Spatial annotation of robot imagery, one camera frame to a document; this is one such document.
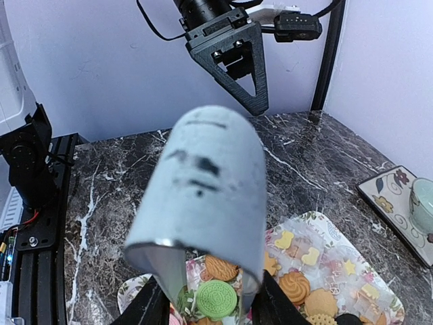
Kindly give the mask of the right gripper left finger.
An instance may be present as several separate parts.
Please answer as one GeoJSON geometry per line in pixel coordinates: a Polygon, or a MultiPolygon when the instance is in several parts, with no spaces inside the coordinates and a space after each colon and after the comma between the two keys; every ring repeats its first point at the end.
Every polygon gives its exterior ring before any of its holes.
{"type": "Polygon", "coordinates": [[[124,313],[111,325],[169,324],[169,300],[152,276],[124,313]]]}

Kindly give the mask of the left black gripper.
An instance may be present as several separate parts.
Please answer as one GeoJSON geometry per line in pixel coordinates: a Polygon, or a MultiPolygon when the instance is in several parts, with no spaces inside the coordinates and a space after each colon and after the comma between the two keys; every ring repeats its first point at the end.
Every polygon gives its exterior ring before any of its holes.
{"type": "Polygon", "coordinates": [[[193,61],[250,114],[263,114],[269,109],[261,25],[249,21],[244,9],[213,18],[189,31],[185,38],[193,61]],[[238,83],[246,76],[251,76],[253,94],[238,83]]]}

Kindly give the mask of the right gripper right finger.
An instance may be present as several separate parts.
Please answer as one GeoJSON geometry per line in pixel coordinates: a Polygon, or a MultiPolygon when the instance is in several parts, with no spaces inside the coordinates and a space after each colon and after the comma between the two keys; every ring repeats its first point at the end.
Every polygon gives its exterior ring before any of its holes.
{"type": "Polygon", "coordinates": [[[309,325],[286,297],[278,283],[265,270],[260,291],[252,304],[253,325],[309,325]]]}

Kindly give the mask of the green sandwich cookie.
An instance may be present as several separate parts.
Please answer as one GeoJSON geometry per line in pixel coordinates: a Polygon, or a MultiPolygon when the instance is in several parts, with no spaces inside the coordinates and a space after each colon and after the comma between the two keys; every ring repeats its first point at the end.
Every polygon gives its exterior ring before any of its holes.
{"type": "Polygon", "coordinates": [[[198,287],[196,303],[204,316],[220,319],[235,310],[237,294],[230,284],[222,280],[210,280],[198,287]]]}

